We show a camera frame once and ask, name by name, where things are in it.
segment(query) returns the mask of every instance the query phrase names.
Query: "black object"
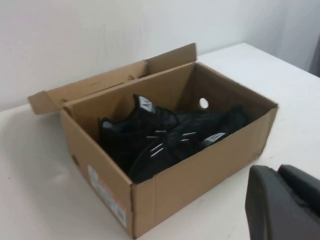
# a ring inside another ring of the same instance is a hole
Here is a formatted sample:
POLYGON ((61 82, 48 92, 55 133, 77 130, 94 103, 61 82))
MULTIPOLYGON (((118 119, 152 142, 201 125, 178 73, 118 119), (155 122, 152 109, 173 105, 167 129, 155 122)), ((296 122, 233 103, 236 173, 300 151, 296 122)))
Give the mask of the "black object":
POLYGON ((127 173, 142 150, 151 144, 157 135, 178 126, 199 112, 178 112, 155 106, 143 96, 133 95, 135 107, 131 114, 120 122, 108 118, 98 119, 99 144, 110 157, 127 173))
POLYGON ((193 115, 170 132, 157 136, 136 158, 128 175, 135 183, 141 183, 221 141, 248 123, 241 106, 234 106, 224 113, 193 115))
POLYGON ((320 181, 290 165, 254 165, 245 211, 251 240, 319 240, 320 181))
POLYGON ((241 105, 227 112, 172 112, 133 95, 135 107, 123 121, 98 119, 99 144, 135 183, 179 163, 245 127, 241 105))

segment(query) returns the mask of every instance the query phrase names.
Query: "shoe tongue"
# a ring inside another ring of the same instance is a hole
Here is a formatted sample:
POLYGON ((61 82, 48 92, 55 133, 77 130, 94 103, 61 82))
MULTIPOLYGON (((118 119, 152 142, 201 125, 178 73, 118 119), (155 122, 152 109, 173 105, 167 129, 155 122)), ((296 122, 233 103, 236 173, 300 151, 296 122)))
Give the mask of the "shoe tongue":
POLYGON ((140 113, 148 115, 154 115, 156 113, 156 106, 149 99, 136 94, 134 94, 133 97, 136 109, 138 109, 140 113))

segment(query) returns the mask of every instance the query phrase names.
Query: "cardboard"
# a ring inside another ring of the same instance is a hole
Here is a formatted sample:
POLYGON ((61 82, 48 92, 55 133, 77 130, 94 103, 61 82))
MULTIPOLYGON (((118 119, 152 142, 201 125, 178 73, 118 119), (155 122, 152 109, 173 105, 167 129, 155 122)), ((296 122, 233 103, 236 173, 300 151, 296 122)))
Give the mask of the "cardboard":
POLYGON ((73 161, 132 238, 140 237, 241 170, 266 146, 278 105, 195 61, 195 45, 191 44, 69 84, 63 90, 56 88, 29 97, 36 114, 60 109, 73 161), (103 84, 87 88, 97 79, 103 84), (133 94, 172 111, 199 110, 200 98, 208 101, 208 111, 243 104, 252 123, 153 178, 134 184, 97 144, 97 118, 124 119, 134 107, 133 94), (59 103, 61 98, 67 101, 59 103))

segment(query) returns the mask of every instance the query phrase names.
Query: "black sneaker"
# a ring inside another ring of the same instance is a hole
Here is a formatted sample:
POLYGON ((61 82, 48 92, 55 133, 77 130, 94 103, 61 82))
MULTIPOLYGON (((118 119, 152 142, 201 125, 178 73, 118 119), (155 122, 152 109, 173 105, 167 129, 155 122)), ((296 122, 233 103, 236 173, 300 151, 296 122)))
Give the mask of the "black sneaker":
POLYGON ((112 122, 108 118, 98 119, 99 144, 125 173, 139 153, 157 136, 200 114, 173 113, 155 106, 143 96, 134 94, 133 98, 135 107, 125 120, 112 122))
POLYGON ((225 113, 205 112, 174 128, 169 134, 153 140, 137 157, 128 172, 135 183, 191 157, 249 123, 242 106, 225 113))

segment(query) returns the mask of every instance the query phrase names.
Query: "black shoe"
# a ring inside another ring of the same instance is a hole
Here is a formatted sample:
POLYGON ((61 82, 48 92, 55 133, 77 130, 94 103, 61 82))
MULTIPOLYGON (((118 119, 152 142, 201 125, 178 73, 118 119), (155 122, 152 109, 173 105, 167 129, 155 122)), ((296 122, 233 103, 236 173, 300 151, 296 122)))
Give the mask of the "black shoe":
POLYGON ((128 172, 135 183, 191 157, 249 123, 242 106, 234 106, 225 113, 203 112, 190 117, 168 134, 158 136, 137 157, 128 172))
POLYGON ((123 121, 98 119, 99 144, 127 173, 139 153, 162 132, 169 131, 199 113, 173 113, 155 106, 143 96, 133 95, 135 107, 123 121))

